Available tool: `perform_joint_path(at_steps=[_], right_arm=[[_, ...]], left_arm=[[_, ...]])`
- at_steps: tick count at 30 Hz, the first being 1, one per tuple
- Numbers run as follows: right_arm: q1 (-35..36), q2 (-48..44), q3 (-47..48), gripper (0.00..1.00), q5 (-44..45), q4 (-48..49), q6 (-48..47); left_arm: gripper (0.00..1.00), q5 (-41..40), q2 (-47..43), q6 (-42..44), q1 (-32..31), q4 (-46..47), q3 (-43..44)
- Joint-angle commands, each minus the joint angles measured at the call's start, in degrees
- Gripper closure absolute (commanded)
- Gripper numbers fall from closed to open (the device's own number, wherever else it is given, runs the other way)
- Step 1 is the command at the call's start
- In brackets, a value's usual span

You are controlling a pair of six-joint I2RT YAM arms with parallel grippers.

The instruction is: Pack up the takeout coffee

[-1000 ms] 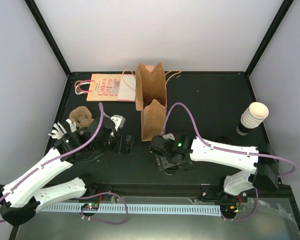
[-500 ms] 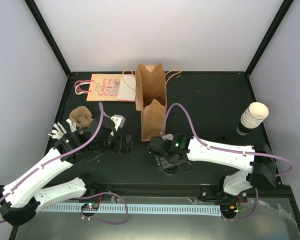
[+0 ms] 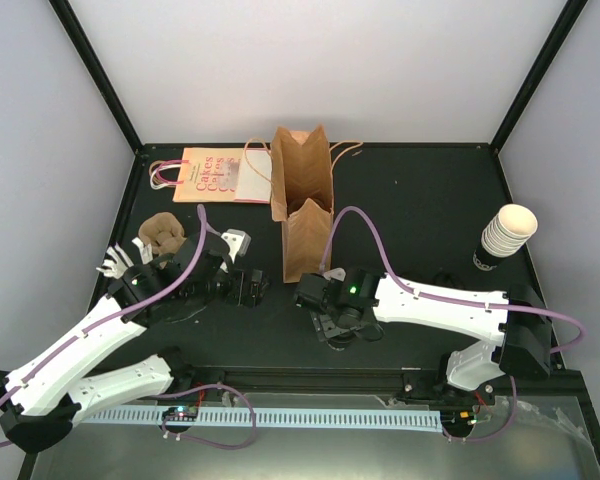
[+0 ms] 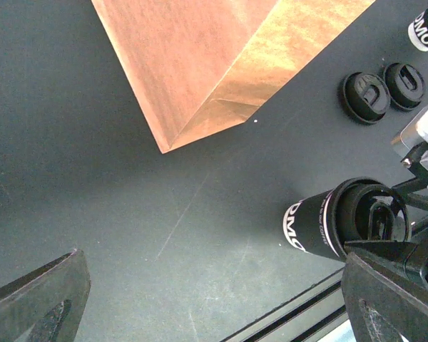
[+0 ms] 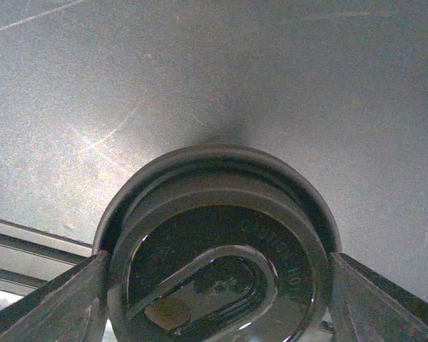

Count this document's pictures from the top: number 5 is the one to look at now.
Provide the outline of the black coffee cup lid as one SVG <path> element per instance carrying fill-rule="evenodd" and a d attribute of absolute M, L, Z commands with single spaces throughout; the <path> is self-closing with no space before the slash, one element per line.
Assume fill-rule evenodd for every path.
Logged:
<path fill-rule="evenodd" d="M 142 167 L 107 206 L 119 341 L 314 341 L 341 249 L 319 192 L 259 150 L 199 145 Z"/>

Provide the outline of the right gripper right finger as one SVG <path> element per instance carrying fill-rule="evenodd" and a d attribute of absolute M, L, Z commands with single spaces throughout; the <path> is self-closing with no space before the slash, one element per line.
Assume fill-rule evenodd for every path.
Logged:
<path fill-rule="evenodd" d="M 343 253 L 330 255 L 336 341 L 428 341 L 428 303 Z"/>

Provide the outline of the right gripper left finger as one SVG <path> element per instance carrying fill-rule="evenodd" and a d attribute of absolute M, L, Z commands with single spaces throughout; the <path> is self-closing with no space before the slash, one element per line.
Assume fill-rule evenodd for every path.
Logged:
<path fill-rule="evenodd" d="M 0 310 L 0 341 L 101 341 L 110 257 L 90 256 Z"/>

